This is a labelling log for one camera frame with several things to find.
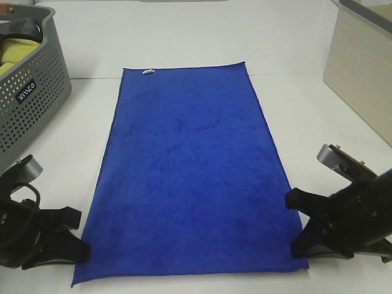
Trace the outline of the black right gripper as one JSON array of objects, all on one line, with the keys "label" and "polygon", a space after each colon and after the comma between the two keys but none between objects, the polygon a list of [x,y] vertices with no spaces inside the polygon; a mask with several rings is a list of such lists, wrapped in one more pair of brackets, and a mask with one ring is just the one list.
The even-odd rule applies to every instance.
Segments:
[{"label": "black right gripper", "polygon": [[290,245],[293,258],[348,260],[368,254],[391,260],[390,180],[351,184],[329,197],[294,188],[286,193],[285,206],[310,218]]}]

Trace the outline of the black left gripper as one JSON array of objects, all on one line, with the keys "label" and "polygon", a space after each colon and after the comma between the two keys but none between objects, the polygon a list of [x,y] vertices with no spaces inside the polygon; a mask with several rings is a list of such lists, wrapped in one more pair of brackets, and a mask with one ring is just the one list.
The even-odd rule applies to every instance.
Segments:
[{"label": "black left gripper", "polygon": [[[86,263],[90,246],[68,230],[77,230],[82,212],[66,206],[40,209],[39,191],[27,183],[14,183],[11,190],[27,188],[35,199],[16,202],[7,194],[1,197],[1,266],[28,270],[44,265]],[[50,227],[67,230],[51,240]]]}]

